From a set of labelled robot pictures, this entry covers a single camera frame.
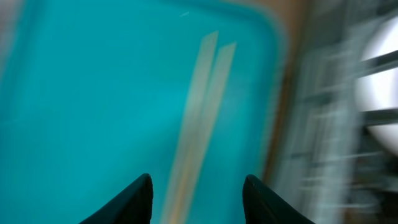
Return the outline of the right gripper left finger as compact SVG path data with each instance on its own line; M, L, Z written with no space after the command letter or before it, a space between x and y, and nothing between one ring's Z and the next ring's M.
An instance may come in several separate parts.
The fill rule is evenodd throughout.
M151 176L142 174L80 224L149 224L153 198Z

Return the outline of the white cylindrical cup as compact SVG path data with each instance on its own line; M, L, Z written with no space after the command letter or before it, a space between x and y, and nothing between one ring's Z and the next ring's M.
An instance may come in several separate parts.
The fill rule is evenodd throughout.
M397 18L383 22L373 32L362 59L367 60L397 50ZM356 101L360 111L397 108L397 69L373 72L356 82ZM369 126L370 133L389 152L397 154L397 124Z

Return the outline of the wooden chopstick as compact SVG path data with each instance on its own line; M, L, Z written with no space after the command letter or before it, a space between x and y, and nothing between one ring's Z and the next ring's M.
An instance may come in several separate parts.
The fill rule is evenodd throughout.
M192 152L190 145L196 136L195 128L199 121L217 40L218 31L214 31L204 36L200 42L183 112L175 158L172 170L170 171L167 193L160 219L161 224L178 222L178 213L174 212L174 208L179 204L179 193L184 189L184 175L189 172L190 162L188 158Z
M190 162L189 172L184 175L184 189L179 193L179 204L174 208L174 212L178 213L177 223L185 223L188 217L203 161L218 117L235 49L236 42L221 47L216 45L199 121L195 128L196 136L190 145L192 152L188 158Z

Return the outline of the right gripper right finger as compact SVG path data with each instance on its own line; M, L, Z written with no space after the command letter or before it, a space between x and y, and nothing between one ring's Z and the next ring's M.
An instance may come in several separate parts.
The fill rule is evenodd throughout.
M244 181L243 209L246 224L314 224L252 174Z

